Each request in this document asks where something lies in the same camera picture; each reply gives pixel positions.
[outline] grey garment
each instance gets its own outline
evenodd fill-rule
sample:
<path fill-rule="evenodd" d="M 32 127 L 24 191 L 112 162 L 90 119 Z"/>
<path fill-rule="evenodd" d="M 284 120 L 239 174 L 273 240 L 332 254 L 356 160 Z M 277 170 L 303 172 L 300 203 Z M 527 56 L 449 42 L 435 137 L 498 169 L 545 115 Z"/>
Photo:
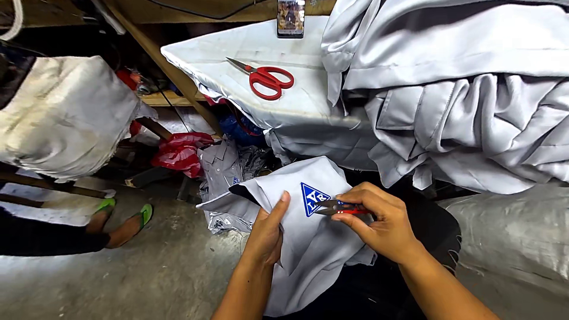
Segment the grey garment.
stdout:
<path fill-rule="evenodd" d="M 209 201 L 226 193 L 229 187 L 243 180 L 235 142 L 223 139 L 219 145 L 197 150 L 205 181 L 200 186 L 202 201 Z M 222 212 L 204 211 L 208 229 L 212 233 L 226 230 L 251 231 L 252 223 Z"/>
<path fill-rule="evenodd" d="M 319 209 L 315 202 L 332 199 L 351 188 L 344 172 L 327 157 L 294 162 L 240 186 L 246 191 L 237 186 L 231 191 L 254 199 L 269 212 L 284 190 L 291 195 L 281 221 L 281 259 L 274 268 L 265 315 L 278 317 L 301 310 L 336 281 L 344 264 L 375 262 L 377 254 L 349 227 L 314 213 Z M 259 205 L 241 195 L 228 192 L 198 207 L 253 221 Z M 367 223 L 373 221 L 370 216 L 363 219 Z"/>
<path fill-rule="evenodd" d="M 411 172 L 419 189 L 436 178 L 500 194 L 569 180 L 567 1 L 535 3 L 336 2 L 328 98 L 368 92 L 384 186 Z"/>

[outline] smartphone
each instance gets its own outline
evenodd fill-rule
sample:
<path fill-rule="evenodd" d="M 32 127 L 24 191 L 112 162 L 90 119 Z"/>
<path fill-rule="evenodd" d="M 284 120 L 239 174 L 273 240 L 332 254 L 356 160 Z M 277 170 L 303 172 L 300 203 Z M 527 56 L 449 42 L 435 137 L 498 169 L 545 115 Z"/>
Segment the smartphone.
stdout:
<path fill-rule="evenodd" d="M 277 37 L 304 37 L 304 0 L 278 0 Z"/>

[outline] blue triangle logo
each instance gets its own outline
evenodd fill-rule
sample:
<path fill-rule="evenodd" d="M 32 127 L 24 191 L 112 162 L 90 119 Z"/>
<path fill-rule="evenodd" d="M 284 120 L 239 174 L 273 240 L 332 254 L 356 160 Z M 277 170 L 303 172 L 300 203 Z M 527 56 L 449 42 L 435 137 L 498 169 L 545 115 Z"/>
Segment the blue triangle logo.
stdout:
<path fill-rule="evenodd" d="M 304 198 L 304 211 L 306 212 L 307 217 L 310 217 L 314 211 L 322 208 L 321 206 L 316 205 L 316 202 L 332 199 L 332 197 L 329 195 L 323 193 L 322 191 L 314 189 L 304 182 L 300 183 L 300 187 L 302 188 L 302 197 Z"/>

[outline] red plastic bag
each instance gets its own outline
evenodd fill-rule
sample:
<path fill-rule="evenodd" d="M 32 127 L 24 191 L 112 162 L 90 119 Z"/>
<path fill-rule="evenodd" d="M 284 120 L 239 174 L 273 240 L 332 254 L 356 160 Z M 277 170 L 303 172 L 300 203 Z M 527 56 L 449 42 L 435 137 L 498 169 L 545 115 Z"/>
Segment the red plastic bag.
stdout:
<path fill-rule="evenodd" d="M 174 133 L 169 140 L 160 141 L 158 153 L 150 164 L 184 171 L 188 177 L 197 178 L 203 173 L 197 158 L 197 148 L 212 143 L 213 138 L 207 133 Z"/>

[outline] wooden beam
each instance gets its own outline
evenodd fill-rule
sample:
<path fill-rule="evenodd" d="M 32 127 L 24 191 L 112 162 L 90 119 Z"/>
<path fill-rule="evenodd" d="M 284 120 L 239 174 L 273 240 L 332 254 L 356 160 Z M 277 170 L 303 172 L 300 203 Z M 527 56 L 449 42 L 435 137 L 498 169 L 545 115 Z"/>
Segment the wooden beam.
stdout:
<path fill-rule="evenodd" d="M 185 97 L 180 97 L 172 90 L 164 91 L 164 94 L 173 106 L 192 106 L 188 99 Z M 196 101 L 205 101 L 204 95 L 199 91 L 193 97 Z M 149 106 L 170 106 L 168 101 L 164 99 L 164 96 L 160 92 L 152 93 L 150 95 L 144 95 L 141 97 L 142 101 Z"/>
<path fill-rule="evenodd" d="M 57 183 L 52 184 L 46 180 L 27 177 L 25 175 L 19 175 L 15 173 L 0 172 L 0 181 L 23 184 L 24 186 L 38 187 L 48 190 L 62 191 L 70 194 L 92 196 L 93 198 L 100 198 L 100 199 L 104 199 L 106 196 L 106 192 L 104 191 L 91 190 L 87 188 L 69 186 L 65 184 L 57 184 Z"/>
<path fill-rule="evenodd" d="M 138 118 L 136 121 L 143 125 L 146 129 L 150 130 L 150 132 L 156 134 L 160 139 L 168 140 L 172 137 L 172 133 L 168 131 L 168 129 L 164 128 L 158 122 L 152 120 L 151 118 L 144 117 Z"/>
<path fill-rule="evenodd" d="M 140 28 L 131 23 L 116 6 L 113 0 L 105 0 L 105 3 L 114 16 L 122 23 L 122 25 L 132 34 L 134 39 L 141 45 L 141 47 L 150 55 L 152 60 L 156 62 L 158 67 L 162 69 L 164 74 L 176 85 L 178 90 L 182 92 L 184 97 L 188 99 L 196 111 L 204 117 L 205 121 L 210 127 L 219 135 L 223 136 L 221 127 L 217 122 L 216 116 L 206 107 L 202 106 L 195 100 L 197 87 L 182 70 L 174 67 L 169 63 L 166 58 L 160 53 L 160 47 L 148 35 L 146 35 Z"/>
<path fill-rule="evenodd" d="M 0 194 L 0 201 L 20 204 L 22 206 L 27 206 L 32 208 L 41 208 L 43 205 L 43 201 L 29 200 L 26 198 L 22 198 L 20 196 L 15 196 L 10 194 Z"/>

